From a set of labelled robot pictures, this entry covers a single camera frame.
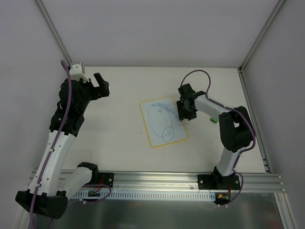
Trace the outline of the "yellow-framed small whiteboard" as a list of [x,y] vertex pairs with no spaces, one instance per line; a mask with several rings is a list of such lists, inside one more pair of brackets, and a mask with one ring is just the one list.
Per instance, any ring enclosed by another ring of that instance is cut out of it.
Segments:
[[186,128],[179,120],[176,101],[172,96],[142,101],[139,106],[152,148],[188,139]]

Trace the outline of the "green whiteboard eraser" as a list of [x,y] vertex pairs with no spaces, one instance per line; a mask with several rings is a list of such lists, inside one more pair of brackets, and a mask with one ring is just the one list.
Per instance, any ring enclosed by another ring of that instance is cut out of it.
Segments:
[[215,118],[212,118],[212,117],[210,118],[210,121],[212,121],[215,124],[218,122]]

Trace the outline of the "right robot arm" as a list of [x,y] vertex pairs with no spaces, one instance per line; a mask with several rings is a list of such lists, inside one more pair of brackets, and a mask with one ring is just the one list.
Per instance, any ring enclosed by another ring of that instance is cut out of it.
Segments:
[[210,175],[198,176],[199,189],[239,190],[239,177],[234,171],[240,154],[255,143],[255,132],[243,106],[230,108],[212,98],[206,92],[192,89],[190,84],[178,88],[180,100],[177,108],[179,120],[193,120],[197,112],[203,112],[214,118],[219,124],[220,139],[224,146],[221,159]]

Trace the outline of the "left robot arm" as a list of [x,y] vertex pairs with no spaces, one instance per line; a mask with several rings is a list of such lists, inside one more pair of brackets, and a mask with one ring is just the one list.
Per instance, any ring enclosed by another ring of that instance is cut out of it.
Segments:
[[83,186],[100,183],[98,166],[81,162],[64,181],[60,174],[67,153],[84,122],[84,112],[93,100],[110,95],[109,83],[94,73],[98,86],[90,80],[66,79],[59,91],[60,100],[51,118],[49,140],[41,164],[27,190],[18,191],[15,197],[27,212],[60,219],[71,197]]

